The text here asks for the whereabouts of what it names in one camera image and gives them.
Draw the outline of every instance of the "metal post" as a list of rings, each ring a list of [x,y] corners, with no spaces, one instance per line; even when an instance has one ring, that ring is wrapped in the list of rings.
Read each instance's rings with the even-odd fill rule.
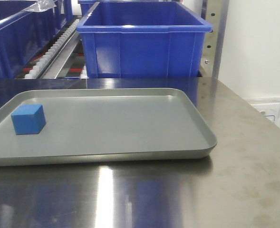
[[[229,0],[203,0],[201,16],[213,25],[203,45],[200,71],[203,76],[218,78],[228,7]]]

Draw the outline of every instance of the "white wall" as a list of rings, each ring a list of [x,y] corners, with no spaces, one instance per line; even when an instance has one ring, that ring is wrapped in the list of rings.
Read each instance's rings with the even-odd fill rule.
[[[243,98],[280,97],[280,0],[230,0],[219,80]]]
[[[186,7],[190,8],[192,11],[201,16],[202,2],[203,0],[180,0]]]
[[[82,15],[81,5],[77,3],[77,0],[71,0],[73,15]]]

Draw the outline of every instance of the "tray rim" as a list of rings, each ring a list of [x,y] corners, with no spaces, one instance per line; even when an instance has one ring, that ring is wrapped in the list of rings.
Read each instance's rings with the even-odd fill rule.
[[[9,111],[9,113],[13,112],[16,109],[16,106],[14,105],[14,103],[12,103],[12,101],[15,101],[18,99],[18,97],[20,96],[25,96],[25,95],[30,95],[29,97],[26,98],[22,98],[22,102],[29,100],[29,99],[33,99],[35,98],[35,93],[45,93],[45,92],[56,92],[56,93],[65,93],[65,92],[69,92],[69,91],[73,91],[73,92],[79,92],[82,91],[84,93],[90,93],[90,91],[94,91],[94,93],[96,91],[99,91],[99,93],[103,93],[104,91],[110,91],[110,92],[120,92],[120,91],[140,91],[144,94],[142,95],[109,95],[109,96],[104,96],[104,97],[110,97],[110,96],[116,96],[116,97],[126,97],[126,96],[163,96],[162,94],[159,95],[150,95],[150,94],[146,94],[147,91],[170,91],[171,94],[168,94],[166,96],[174,96],[174,95],[179,95],[179,96],[183,96],[183,104],[185,103],[184,101],[187,100],[188,105],[190,105],[192,107],[192,110],[196,113],[196,115],[198,115],[198,117],[200,118],[200,121],[202,121],[202,123],[205,125],[205,128],[209,131],[209,134],[213,137],[213,139],[211,140],[212,143],[208,142],[208,144],[210,145],[207,148],[202,148],[202,149],[196,149],[196,150],[166,150],[166,151],[142,151],[142,152],[124,152],[124,153],[111,153],[111,154],[105,154],[105,153],[100,153],[100,154],[74,154],[74,155],[51,155],[51,156],[32,156],[32,157],[5,157],[5,158],[0,158],[0,162],[4,163],[4,164],[0,164],[0,166],[7,166],[7,165],[32,165],[32,164],[56,164],[56,163],[82,163],[82,162],[111,162],[111,161],[133,161],[133,160],[151,160],[148,158],[136,158],[136,159],[127,159],[124,158],[126,155],[140,155],[142,156],[143,154],[145,154],[146,156],[149,156],[151,153],[152,154],[161,154],[158,155],[157,157],[162,156],[162,154],[165,153],[199,153],[201,154],[200,156],[194,156],[194,157],[187,157],[185,155],[180,155],[179,157],[177,156],[177,154],[175,154],[175,158],[153,158],[152,160],[168,160],[168,159],[196,159],[196,158],[203,158],[208,156],[208,154],[210,153],[210,151],[216,146],[217,144],[217,137],[215,136],[215,134],[213,133],[213,131],[210,129],[209,125],[207,124],[207,122],[205,121],[205,119],[202,117],[202,115],[200,114],[200,112],[198,111],[198,109],[195,107],[195,105],[191,102],[191,100],[189,99],[189,97],[186,95],[186,93],[180,89],[176,89],[176,88],[168,88],[168,87],[157,87],[157,88],[112,88],[112,89],[98,89],[98,88],[89,88],[89,89],[36,89],[36,90],[28,90],[28,91],[24,91],[21,92],[15,96],[13,96],[8,102],[6,102],[1,108],[0,108],[0,114],[4,114],[5,116],[3,118],[0,118],[0,123],[4,120],[4,118],[6,118],[8,116],[8,111],[7,109],[11,108],[11,110]],[[86,96],[80,96],[80,97],[99,97],[102,95],[86,95]],[[75,96],[62,96],[60,98],[73,98]],[[99,157],[108,157],[110,158],[111,156],[115,156],[116,158],[110,158],[110,159],[99,159]],[[18,162],[18,160],[25,160],[26,163],[22,164],[17,164],[20,163]]]

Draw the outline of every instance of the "plastic bag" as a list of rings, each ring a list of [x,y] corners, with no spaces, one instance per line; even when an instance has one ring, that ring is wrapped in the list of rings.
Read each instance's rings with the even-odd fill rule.
[[[45,12],[56,7],[53,0],[37,0],[33,5],[24,9],[29,12]]]

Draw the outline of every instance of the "red strip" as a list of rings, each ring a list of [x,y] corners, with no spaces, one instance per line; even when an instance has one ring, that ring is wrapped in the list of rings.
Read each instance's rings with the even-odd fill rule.
[[[23,68],[23,72],[29,72],[30,70],[32,70],[32,68]]]
[[[47,49],[47,48],[44,48],[44,50],[43,50],[41,53],[39,53],[38,55],[36,55],[36,56],[32,59],[32,61],[33,61],[33,60],[36,60],[36,59],[39,59],[39,58],[42,57],[47,51],[48,51],[48,49]]]
[[[81,68],[71,68],[69,72],[82,72],[83,69]]]

